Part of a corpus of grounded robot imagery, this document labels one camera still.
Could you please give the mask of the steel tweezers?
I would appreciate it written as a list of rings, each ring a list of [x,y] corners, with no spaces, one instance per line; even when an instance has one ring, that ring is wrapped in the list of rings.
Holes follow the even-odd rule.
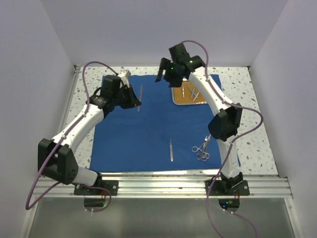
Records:
[[[185,85],[182,84],[182,98],[185,99],[186,94],[185,94]]]
[[[142,101],[142,93],[143,93],[143,85],[141,84],[141,86],[140,86],[140,92],[139,92],[139,101],[140,101],[140,103],[141,103],[141,101]],[[141,104],[137,107],[137,112],[140,111]]]

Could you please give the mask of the steel tray with orange mat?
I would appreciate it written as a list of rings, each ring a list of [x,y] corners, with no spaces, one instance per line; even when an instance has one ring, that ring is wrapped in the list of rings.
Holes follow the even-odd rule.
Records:
[[[194,87],[195,85],[190,81],[183,81],[182,84],[185,85],[185,99],[182,98],[182,86],[179,88],[172,88],[171,94],[172,94],[172,100],[175,105],[178,106],[188,106],[188,105],[201,105],[201,104],[207,104],[205,98],[203,97],[202,93],[200,92],[198,98],[193,101],[190,96],[191,92],[187,88],[187,86]]]

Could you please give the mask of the blue surgical drape cloth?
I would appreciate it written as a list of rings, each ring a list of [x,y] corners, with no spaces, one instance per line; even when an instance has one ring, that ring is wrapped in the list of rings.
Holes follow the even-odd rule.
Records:
[[[217,169],[221,158],[217,141],[207,148],[210,157],[196,159],[193,146],[209,134],[213,115],[207,104],[178,106],[167,82],[155,76],[133,75],[130,84],[137,96],[143,85],[140,111],[116,107],[95,128],[90,168],[98,172],[150,172]],[[169,141],[173,146],[170,161]]]

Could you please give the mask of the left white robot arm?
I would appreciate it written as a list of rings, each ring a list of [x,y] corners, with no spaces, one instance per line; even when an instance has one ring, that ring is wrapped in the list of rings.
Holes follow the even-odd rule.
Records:
[[[80,114],[62,132],[51,140],[42,139],[38,145],[38,171],[62,184],[82,184],[96,195],[102,191],[103,182],[98,172],[78,165],[75,152],[89,132],[115,107],[130,109],[141,102],[129,83],[131,73],[106,75],[103,84],[89,97]]]

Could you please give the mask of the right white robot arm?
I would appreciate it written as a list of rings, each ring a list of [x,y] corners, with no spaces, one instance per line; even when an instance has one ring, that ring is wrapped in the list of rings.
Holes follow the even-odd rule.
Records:
[[[164,79],[170,87],[176,88],[187,79],[203,95],[213,114],[208,130],[218,143],[221,157],[218,187],[225,194],[233,194],[243,182],[237,148],[233,142],[240,126],[242,108],[227,98],[209,75],[207,63],[200,56],[190,56],[183,43],[169,48],[169,52],[171,58],[160,61],[156,81]]]

